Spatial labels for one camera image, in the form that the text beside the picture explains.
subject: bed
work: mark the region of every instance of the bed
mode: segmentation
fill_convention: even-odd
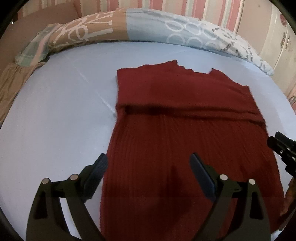
[[[176,59],[196,72],[222,71],[248,85],[269,135],[296,139],[296,116],[273,80],[255,65],[225,53],[152,42],[109,42],[50,56],[27,80],[0,129],[0,205],[25,238],[36,190],[45,177],[65,180],[106,153],[116,122],[116,71]],[[276,155],[284,192],[291,179]],[[102,183],[86,207],[97,226]],[[79,236],[61,200],[72,235]]]

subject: red sweater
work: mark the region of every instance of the red sweater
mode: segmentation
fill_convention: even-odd
[[[256,180],[275,231],[283,188],[265,121],[248,86],[171,61],[120,69],[101,230],[106,240],[191,240],[212,203],[196,181],[196,152],[219,174]],[[220,235],[226,234],[235,202]]]

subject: plaid fabric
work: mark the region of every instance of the plaid fabric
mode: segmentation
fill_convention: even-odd
[[[49,37],[62,25],[63,24],[49,24],[46,26],[46,28],[40,31],[22,52],[18,53],[15,57],[15,63],[23,67],[29,67],[34,66],[41,60],[45,59],[49,53]]]

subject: human hand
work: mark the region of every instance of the human hand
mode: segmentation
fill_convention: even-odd
[[[288,212],[289,207],[291,206],[295,198],[296,198],[296,181],[294,178],[292,178],[289,183],[289,188],[285,195],[284,205],[279,214],[280,216],[283,216]]]

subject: cabinet door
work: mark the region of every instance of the cabinet door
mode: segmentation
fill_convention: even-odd
[[[287,21],[283,18],[281,19],[281,12],[276,6],[272,5],[269,29],[260,53],[261,58],[269,63],[272,68],[275,68],[284,47],[287,30]]]
[[[296,35],[288,25],[287,38],[282,53],[274,69],[272,79],[288,95],[294,85],[296,75]]]

